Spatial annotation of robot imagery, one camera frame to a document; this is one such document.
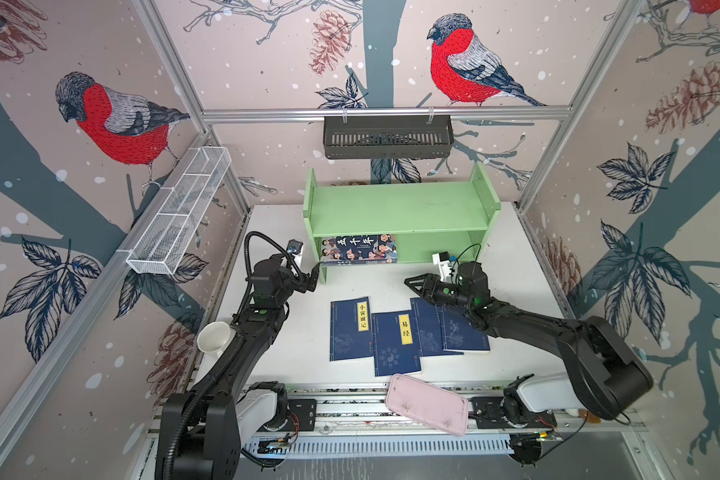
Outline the colourful illustrated history book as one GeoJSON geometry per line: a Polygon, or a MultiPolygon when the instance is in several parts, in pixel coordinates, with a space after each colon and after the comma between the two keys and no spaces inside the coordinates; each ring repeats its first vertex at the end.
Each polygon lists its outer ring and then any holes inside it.
{"type": "Polygon", "coordinates": [[[398,252],[391,234],[325,237],[318,243],[324,264],[396,263],[398,252]]]}

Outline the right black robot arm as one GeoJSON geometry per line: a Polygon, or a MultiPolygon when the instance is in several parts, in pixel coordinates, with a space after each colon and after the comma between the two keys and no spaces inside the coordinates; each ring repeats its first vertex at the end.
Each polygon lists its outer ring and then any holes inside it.
{"type": "Polygon", "coordinates": [[[559,357],[579,407],[601,419],[616,419],[654,385],[641,359],[605,319],[562,319],[519,309],[493,296],[478,262],[461,265],[454,283],[426,273],[404,284],[433,306],[456,309],[483,334],[559,357]]]}

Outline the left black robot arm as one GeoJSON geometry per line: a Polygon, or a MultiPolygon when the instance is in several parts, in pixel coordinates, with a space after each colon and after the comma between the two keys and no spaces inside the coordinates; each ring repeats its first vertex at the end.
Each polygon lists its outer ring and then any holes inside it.
{"type": "Polygon", "coordinates": [[[156,479],[232,479],[246,455],[237,406],[250,400],[244,386],[289,317],[288,300],[315,290],[320,267],[304,273],[292,253],[269,236],[244,238],[246,290],[237,312],[224,323],[234,334],[210,370],[185,393],[173,394],[162,410],[156,479]]]}

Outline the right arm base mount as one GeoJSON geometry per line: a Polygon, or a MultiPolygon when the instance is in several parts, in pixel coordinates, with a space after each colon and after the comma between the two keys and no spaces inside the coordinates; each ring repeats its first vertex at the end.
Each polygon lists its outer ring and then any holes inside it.
{"type": "Polygon", "coordinates": [[[472,411],[468,418],[476,422],[478,429],[551,429],[557,421],[549,411],[534,413],[505,397],[483,396],[469,400],[472,411]]]}

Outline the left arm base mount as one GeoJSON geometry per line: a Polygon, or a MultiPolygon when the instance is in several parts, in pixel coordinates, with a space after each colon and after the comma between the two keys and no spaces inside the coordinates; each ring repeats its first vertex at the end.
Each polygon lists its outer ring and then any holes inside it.
{"type": "Polygon", "coordinates": [[[258,428],[261,433],[312,432],[315,429],[317,401],[314,399],[289,399],[282,418],[265,423],[258,428]]]}

